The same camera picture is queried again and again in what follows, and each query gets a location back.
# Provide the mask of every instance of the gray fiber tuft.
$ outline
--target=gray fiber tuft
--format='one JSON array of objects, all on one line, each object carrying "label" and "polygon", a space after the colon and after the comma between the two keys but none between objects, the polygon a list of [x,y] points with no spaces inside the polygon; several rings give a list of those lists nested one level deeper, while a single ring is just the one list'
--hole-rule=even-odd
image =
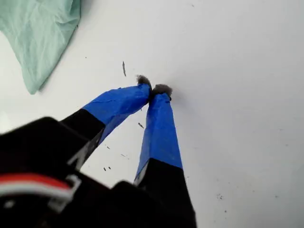
[{"label": "gray fiber tuft", "polygon": [[164,94],[164,93],[166,93],[169,97],[171,97],[172,89],[167,85],[158,84],[153,89],[153,93],[154,94]]},{"label": "gray fiber tuft", "polygon": [[147,84],[150,87],[150,89],[152,89],[149,79],[143,75],[137,76],[137,84]]}]

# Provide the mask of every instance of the cable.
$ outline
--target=cable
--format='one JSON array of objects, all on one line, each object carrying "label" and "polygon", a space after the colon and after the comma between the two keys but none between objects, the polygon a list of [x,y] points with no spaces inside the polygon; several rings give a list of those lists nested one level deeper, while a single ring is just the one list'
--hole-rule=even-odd
[{"label": "cable", "polygon": [[68,201],[73,197],[66,183],[48,176],[35,173],[0,175],[0,197],[16,194],[35,194]]}]

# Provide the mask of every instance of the blue tape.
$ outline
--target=blue tape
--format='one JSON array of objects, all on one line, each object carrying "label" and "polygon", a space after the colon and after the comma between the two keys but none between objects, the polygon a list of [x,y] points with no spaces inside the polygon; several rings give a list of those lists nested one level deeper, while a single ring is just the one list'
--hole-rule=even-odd
[{"label": "blue tape", "polygon": [[149,95],[150,87],[147,84],[139,84],[112,89],[85,105],[83,109],[105,124],[99,144],[129,115],[147,104]]},{"label": "blue tape", "polygon": [[150,158],[182,168],[173,112],[167,94],[158,94],[149,105],[142,151],[136,176]]}]

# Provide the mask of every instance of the white wire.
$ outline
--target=white wire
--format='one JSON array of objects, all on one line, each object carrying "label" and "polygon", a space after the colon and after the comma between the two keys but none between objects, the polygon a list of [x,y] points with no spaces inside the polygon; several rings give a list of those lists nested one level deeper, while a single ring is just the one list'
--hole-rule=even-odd
[{"label": "white wire", "polygon": [[34,194],[66,201],[71,201],[73,197],[73,192],[71,190],[64,190],[28,181],[0,184],[0,197],[16,194]]}]

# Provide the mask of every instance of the green towel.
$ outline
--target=green towel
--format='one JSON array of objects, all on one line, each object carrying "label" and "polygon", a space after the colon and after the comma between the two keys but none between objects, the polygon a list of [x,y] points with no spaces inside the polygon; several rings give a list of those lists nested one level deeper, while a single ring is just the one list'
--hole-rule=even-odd
[{"label": "green towel", "polygon": [[52,73],[80,19],[80,0],[0,0],[0,30],[31,94]]}]

